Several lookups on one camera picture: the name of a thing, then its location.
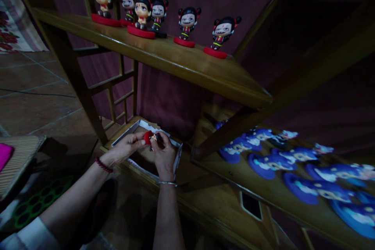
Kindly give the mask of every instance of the woman's left hand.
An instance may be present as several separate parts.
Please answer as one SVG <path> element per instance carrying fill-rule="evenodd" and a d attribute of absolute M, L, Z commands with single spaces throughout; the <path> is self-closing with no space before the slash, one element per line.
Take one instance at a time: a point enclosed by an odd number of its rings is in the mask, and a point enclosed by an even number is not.
<path fill-rule="evenodd" d="M 146 142 L 143 139 L 145 133 L 146 132 L 138 132 L 126 135 L 111 150 L 106 152 L 100 160 L 109 168 L 120 164 L 138 149 L 146 146 Z"/>

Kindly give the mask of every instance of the woven mat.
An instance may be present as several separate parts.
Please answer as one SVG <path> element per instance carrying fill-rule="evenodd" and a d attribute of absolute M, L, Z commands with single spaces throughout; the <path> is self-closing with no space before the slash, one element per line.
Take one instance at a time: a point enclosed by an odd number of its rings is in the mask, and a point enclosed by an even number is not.
<path fill-rule="evenodd" d="M 45 140 L 45 135 L 0 137 L 0 143 L 14 148 L 12 156 L 0 172 L 0 200 L 4 200 L 11 191 Z"/>

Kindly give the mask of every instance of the wooden shelving unit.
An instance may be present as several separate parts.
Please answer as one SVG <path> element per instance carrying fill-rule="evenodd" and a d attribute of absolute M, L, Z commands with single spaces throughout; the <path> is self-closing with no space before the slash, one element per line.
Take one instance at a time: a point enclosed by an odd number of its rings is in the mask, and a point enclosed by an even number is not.
<path fill-rule="evenodd" d="M 141 118 L 136 116 L 139 62 L 244 105 L 236 113 L 205 105 L 193 146 L 190 148 L 188 144 L 184 145 L 185 150 L 177 170 L 177 183 L 180 185 L 179 208 L 207 231 L 241 248 L 277 249 L 279 240 L 268 210 L 269 205 L 291 216 L 302 225 L 302 229 L 313 229 L 345 249 L 375 248 L 375 241 L 360 236 L 343 223 L 325 200 L 321 199 L 316 206 L 303 204 L 284 186 L 280 175 L 272 181 L 263 180 L 248 166 L 245 155 L 239 164 L 232 165 L 226 163 L 216 152 L 372 53 L 375 50 L 374 0 L 364 1 L 266 89 L 235 58 L 241 55 L 278 0 L 270 0 L 235 51 L 234 57 L 228 56 L 225 60 L 206 55 L 202 46 L 196 45 L 194 49 L 190 49 L 174 44 L 171 37 L 148 40 L 128 34 L 125 28 L 93 23 L 89 16 L 96 13 L 94 0 L 85 0 L 88 16 L 59 13 L 53 0 L 23 1 L 66 73 L 104 151 L 110 149 L 112 142 Z M 113 2 L 114 17 L 119 19 L 120 0 Z M 93 42 L 96 46 L 75 50 L 67 32 Z M 108 51 L 118 53 L 119 75 L 87 87 L 77 58 Z M 124 55 L 132 59 L 132 70 L 128 72 L 124 72 L 123 68 Z M 132 80 L 132 90 L 115 101 L 113 86 L 127 79 Z M 92 101 L 92 96 L 101 91 L 107 91 L 112 116 L 111 123 L 105 128 L 102 127 Z M 128 98 L 132 99 L 132 117 L 128 117 L 126 111 Z M 124 110 L 116 116 L 114 108 L 120 103 L 124 103 Z M 214 129 L 214 120 L 228 117 L 231 118 L 219 130 Z M 106 130 L 121 118 L 125 124 L 108 139 Z M 268 154 L 268 149 L 265 145 L 261 154 Z M 158 191 L 150 177 L 128 163 L 119 165 L 118 169 L 130 173 L 151 190 Z M 301 166 L 296 173 L 308 177 Z M 239 190 L 261 202 L 264 215 L 262 221 L 241 209 Z"/>

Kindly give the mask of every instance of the hand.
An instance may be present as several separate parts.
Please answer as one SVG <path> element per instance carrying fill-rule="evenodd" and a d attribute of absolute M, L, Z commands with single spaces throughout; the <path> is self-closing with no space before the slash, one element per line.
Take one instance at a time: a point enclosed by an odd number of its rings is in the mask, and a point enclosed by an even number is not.
<path fill-rule="evenodd" d="M 145 133 L 146 132 L 138 132 L 126 135 L 111 150 L 106 152 L 100 160 L 109 168 L 120 164 L 138 149 L 146 146 L 146 142 L 143 139 Z"/>
<path fill-rule="evenodd" d="M 173 165 L 175 163 L 176 152 L 168 136 L 159 132 L 164 142 L 164 148 L 161 148 L 157 141 L 151 139 L 151 145 L 155 152 L 155 165 L 159 174 L 160 181 L 173 182 L 175 179 Z"/>

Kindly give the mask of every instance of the woman's right hand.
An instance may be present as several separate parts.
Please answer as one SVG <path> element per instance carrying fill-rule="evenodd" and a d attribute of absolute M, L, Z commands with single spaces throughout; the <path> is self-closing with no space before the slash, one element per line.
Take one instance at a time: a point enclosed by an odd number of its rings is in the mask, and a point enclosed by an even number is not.
<path fill-rule="evenodd" d="M 155 152 L 155 165 L 162 182 L 173 182 L 175 177 L 173 165 L 175 163 L 176 151 L 168 136 L 159 132 L 164 142 L 164 148 L 160 147 L 157 141 L 151 138 L 151 145 Z"/>

